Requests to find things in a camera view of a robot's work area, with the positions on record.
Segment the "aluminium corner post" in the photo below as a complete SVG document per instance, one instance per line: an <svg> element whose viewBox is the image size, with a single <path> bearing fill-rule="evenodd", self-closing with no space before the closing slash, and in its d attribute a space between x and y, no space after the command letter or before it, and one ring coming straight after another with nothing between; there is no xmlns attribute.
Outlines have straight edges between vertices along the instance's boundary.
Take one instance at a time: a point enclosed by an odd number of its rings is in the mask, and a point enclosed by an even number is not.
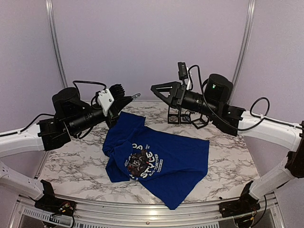
<svg viewBox="0 0 304 228"><path fill-rule="evenodd" d="M253 27L253 21L254 21L255 8L256 8L256 0L249 0L248 6L247 6L245 27L244 27L243 37L242 37L242 41L241 41L241 47L240 47L237 64L236 64L234 74L233 74L233 79L232 79L232 83L234 84L234 86L236 86L239 81L242 66L243 66L244 59L245 59L245 55L246 55L246 52L247 52L247 49L249 46L250 37L251 37L251 33L252 33L252 27Z"/></svg>
<svg viewBox="0 0 304 228"><path fill-rule="evenodd" d="M60 82L61 82L63 88L67 88L68 82L67 82L67 77L65 74L64 65L63 65L61 53L60 53L59 42L58 42L58 38L57 38L53 1L45 0L45 4L46 4L46 11L47 11L52 45L53 45L53 49L54 49L54 53L55 53L55 59L56 59L58 71L59 71Z"/></svg>

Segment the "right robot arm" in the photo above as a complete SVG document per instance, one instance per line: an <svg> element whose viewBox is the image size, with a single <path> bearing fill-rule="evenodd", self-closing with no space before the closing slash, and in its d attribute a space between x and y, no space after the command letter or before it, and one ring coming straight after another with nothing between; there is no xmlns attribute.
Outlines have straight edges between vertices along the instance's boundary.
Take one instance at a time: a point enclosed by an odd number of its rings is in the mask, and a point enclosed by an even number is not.
<svg viewBox="0 0 304 228"><path fill-rule="evenodd" d="M289 150L287 157L271 171L247 184L235 208L245 213L268 192L294 178L304 176L304 125L282 122L251 110L227 104L233 84L224 76L211 74L201 93L187 90L180 82L152 85L151 91L169 107L206 116L223 133L247 136L274 143Z"/></svg>

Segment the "aluminium front rail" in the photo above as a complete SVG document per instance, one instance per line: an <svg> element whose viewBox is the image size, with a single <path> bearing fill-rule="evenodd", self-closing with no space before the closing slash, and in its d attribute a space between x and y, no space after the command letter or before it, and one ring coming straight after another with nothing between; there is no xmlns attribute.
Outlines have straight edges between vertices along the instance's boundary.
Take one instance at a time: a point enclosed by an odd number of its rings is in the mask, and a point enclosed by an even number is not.
<svg viewBox="0 0 304 228"><path fill-rule="evenodd" d="M163 204L94 201L70 197L73 216L37 209L34 201L19 196L10 228L283 228L273 193L259 201L257 209L228 215L229 200L185 203L170 210Z"/></svg>

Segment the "blue printed t-shirt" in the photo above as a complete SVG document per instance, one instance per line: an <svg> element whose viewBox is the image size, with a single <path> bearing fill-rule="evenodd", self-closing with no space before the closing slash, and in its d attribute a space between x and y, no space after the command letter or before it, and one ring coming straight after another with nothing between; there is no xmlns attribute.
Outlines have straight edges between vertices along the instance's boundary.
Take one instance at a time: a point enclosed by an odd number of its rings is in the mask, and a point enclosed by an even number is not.
<svg viewBox="0 0 304 228"><path fill-rule="evenodd" d="M145 117L121 112L103 152L111 182L134 180L176 209L207 175L209 141L153 130Z"/></svg>

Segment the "left aluminium corner post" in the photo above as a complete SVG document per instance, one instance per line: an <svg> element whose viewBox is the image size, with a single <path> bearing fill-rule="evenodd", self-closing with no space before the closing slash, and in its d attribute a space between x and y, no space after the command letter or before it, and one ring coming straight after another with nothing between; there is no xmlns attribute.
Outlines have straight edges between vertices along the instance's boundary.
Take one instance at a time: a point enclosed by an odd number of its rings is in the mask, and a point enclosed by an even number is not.
<svg viewBox="0 0 304 228"><path fill-rule="evenodd" d="M61 82L63 88L67 88L68 82L67 82L67 77L65 74L64 65L63 65L61 53L60 53L59 42L58 42L58 38L57 38L53 1L45 0L45 4L46 4L46 11L47 11L52 45L53 45L53 49L54 49L54 53L55 53L55 59L56 59L58 71L59 71L60 82Z"/></svg>

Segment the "pink round brooch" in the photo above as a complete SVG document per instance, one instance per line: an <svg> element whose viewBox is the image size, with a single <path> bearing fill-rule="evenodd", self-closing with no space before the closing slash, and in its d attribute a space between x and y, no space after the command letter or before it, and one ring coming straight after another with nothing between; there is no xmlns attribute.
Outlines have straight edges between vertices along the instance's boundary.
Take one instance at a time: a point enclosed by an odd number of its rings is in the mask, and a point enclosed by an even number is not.
<svg viewBox="0 0 304 228"><path fill-rule="evenodd" d="M173 122L173 123L176 123L178 121L178 118L176 116L170 116L169 121Z"/></svg>

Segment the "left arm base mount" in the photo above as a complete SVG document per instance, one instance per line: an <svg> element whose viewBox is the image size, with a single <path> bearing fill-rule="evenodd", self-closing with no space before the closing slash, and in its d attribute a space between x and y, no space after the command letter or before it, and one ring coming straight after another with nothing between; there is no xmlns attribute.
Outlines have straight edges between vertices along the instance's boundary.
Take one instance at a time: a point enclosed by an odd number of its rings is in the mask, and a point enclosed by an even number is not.
<svg viewBox="0 0 304 228"><path fill-rule="evenodd" d="M61 199L55 196L50 182L41 180L43 196L35 200L35 208L52 212L53 215L73 216L76 203L72 200Z"/></svg>

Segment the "right aluminium corner post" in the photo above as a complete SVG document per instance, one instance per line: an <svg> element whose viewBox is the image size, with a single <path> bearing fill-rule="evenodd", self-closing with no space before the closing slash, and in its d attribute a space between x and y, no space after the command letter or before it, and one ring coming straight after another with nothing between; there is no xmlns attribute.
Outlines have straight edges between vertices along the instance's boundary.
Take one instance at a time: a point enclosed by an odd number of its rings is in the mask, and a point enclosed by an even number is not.
<svg viewBox="0 0 304 228"><path fill-rule="evenodd" d="M245 55L246 55L246 52L247 52L247 49L249 46L250 37L251 37L251 33L252 33L252 27L253 27L253 21L254 21L255 8L256 8L256 0L249 0L248 6L247 6L245 27L244 27L243 37L242 37L242 41L241 41L241 47L240 47L237 64L236 64L234 74L233 74L233 79L232 79L232 83L234 84L234 86L236 86L239 81L242 66L243 66L244 59L245 59Z"/></svg>

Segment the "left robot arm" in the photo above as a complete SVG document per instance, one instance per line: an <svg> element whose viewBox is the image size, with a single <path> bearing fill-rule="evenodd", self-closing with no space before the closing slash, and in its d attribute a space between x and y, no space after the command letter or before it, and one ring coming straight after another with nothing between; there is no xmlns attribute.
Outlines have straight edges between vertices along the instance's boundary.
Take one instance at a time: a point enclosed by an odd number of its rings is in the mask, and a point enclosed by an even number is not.
<svg viewBox="0 0 304 228"><path fill-rule="evenodd" d="M54 115L0 135L0 156L52 151L63 147L72 138L86 137L102 122L111 128L117 123L123 108L138 97L140 94L126 96L122 85L116 84L96 92L88 104L81 100L77 87L65 88L52 97Z"/></svg>

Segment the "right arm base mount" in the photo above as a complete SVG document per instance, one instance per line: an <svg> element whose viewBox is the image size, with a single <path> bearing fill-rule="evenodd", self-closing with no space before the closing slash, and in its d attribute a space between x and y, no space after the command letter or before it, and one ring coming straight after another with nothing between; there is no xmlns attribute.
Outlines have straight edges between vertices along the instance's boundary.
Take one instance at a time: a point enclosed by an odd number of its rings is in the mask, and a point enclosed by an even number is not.
<svg viewBox="0 0 304 228"><path fill-rule="evenodd" d="M219 204L219 212L223 218L250 213L261 209L258 200L249 195L249 189L252 183L253 181L250 181L245 185L239 199Z"/></svg>

